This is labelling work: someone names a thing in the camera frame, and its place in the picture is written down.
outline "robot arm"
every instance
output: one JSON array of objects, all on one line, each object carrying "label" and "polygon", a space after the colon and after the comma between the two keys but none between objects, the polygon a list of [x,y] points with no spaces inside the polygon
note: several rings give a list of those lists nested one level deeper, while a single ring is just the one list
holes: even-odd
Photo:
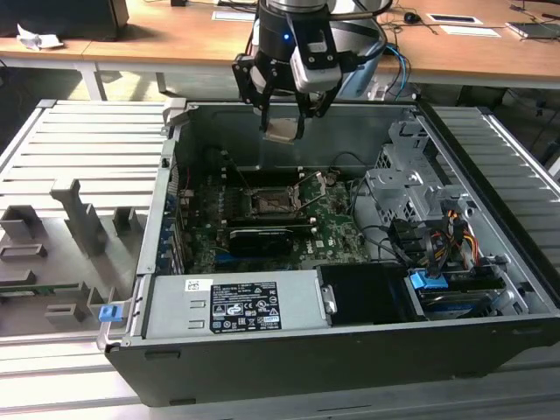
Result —
[{"label": "robot arm", "polygon": [[[304,134],[305,118],[321,117],[329,109],[343,74],[366,65],[371,77],[387,43],[375,16],[391,4],[388,0],[367,11],[360,0],[338,0],[337,13],[331,13],[326,0],[259,0],[256,54],[239,54],[233,69],[241,98],[261,113],[261,130],[269,129],[273,95],[295,95],[297,139]],[[364,50],[364,55],[356,52]]]}]

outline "wooden desk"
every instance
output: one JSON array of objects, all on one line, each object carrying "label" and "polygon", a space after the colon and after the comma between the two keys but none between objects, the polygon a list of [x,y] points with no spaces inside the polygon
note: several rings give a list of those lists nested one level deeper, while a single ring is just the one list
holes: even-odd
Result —
[{"label": "wooden desk", "polygon": [[[183,73],[186,67],[204,67],[218,77],[230,75],[235,55],[245,49],[251,23],[213,21],[211,5],[191,4],[172,8],[168,0],[146,3],[128,0],[129,27],[117,42],[65,41],[67,48],[55,51],[25,50],[15,39],[0,38],[0,59],[8,66],[73,68],[81,71],[92,99],[105,99],[99,72],[138,71],[157,74],[165,91],[164,73]],[[410,81],[424,83],[560,89],[560,44],[520,41],[507,21],[529,21],[509,9],[508,0],[400,0],[415,9],[426,24],[425,13],[472,15],[483,26],[495,29],[501,38],[448,35],[433,26],[438,35],[419,24],[404,26],[398,34],[401,51],[412,64]],[[553,4],[526,3],[535,16],[560,14]],[[403,11],[382,15],[381,23],[402,21]],[[393,34],[387,32],[389,40]],[[384,57],[376,77],[390,80],[397,61]]]},{"label": "wooden desk", "polygon": [[[397,35],[401,52],[412,64],[413,81],[473,84],[503,87],[560,88],[560,43],[523,40],[506,22],[529,22],[530,17],[509,9],[508,0],[401,0],[403,7],[418,11],[426,24],[434,24],[425,13],[475,16],[482,25],[496,26],[501,38],[448,35],[432,26],[438,35],[420,24],[405,26]],[[526,3],[530,12],[560,14],[560,6]],[[397,12],[380,17],[380,22],[403,20]],[[389,41],[394,35],[387,31]],[[385,59],[380,70],[385,68]]]},{"label": "wooden desk", "polygon": [[127,5],[129,26],[123,36],[118,42],[92,42],[84,60],[231,66],[251,32],[249,22],[212,20],[212,5],[172,8],[169,0],[128,0]]}]

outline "motherboard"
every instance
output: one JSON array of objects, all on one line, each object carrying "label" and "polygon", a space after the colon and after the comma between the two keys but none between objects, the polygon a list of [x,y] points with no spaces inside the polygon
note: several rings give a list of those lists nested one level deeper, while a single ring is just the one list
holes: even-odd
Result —
[{"label": "motherboard", "polygon": [[189,274],[311,270],[369,260],[347,183],[321,171],[211,174],[183,200]]}]

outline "green circuit board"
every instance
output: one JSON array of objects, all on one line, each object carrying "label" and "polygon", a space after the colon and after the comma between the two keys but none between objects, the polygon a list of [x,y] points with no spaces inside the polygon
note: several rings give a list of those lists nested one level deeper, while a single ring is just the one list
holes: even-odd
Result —
[{"label": "green circuit board", "polygon": [[316,232],[296,235],[288,255],[274,257],[235,258],[229,254],[228,236],[231,228],[224,223],[232,214],[251,217],[251,196],[280,196],[279,201],[264,201],[265,207],[283,203],[281,191],[286,186],[245,188],[224,185],[217,177],[208,177],[193,191],[194,199],[188,210],[186,225],[187,265],[189,274],[214,272],[250,272],[278,270],[311,270],[326,263],[360,263],[369,260],[352,217],[348,214],[350,197],[344,182],[331,186],[306,173],[309,178],[299,186],[301,215],[315,218]]}]

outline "barcode sticker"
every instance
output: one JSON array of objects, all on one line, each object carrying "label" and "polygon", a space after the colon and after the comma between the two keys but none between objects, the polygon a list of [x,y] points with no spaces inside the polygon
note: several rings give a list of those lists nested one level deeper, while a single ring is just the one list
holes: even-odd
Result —
[{"label": "barcode sticker", "polygon": [[210,291],[212,278],[189,278],[185,281],[185,291]]}]

